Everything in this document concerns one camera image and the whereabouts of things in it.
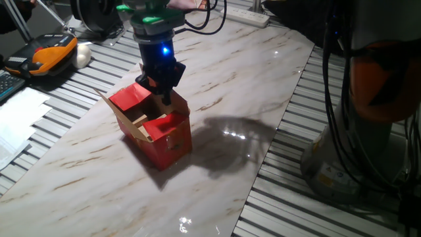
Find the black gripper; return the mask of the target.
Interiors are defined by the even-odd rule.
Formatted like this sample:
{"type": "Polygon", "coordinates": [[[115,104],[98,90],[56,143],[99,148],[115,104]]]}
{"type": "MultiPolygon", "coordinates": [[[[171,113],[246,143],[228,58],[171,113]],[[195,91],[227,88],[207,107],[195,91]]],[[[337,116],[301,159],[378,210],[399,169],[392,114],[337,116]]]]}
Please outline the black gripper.
{"type": "Polygon", "coordinates": [[[172,88],[176,87],[186,69],[174,56],[173,41],[139,44],[143,61],[143,73],[135,81],[149,92],[156,94],[162,89],[162,103],[171,105],[172,88]]]}

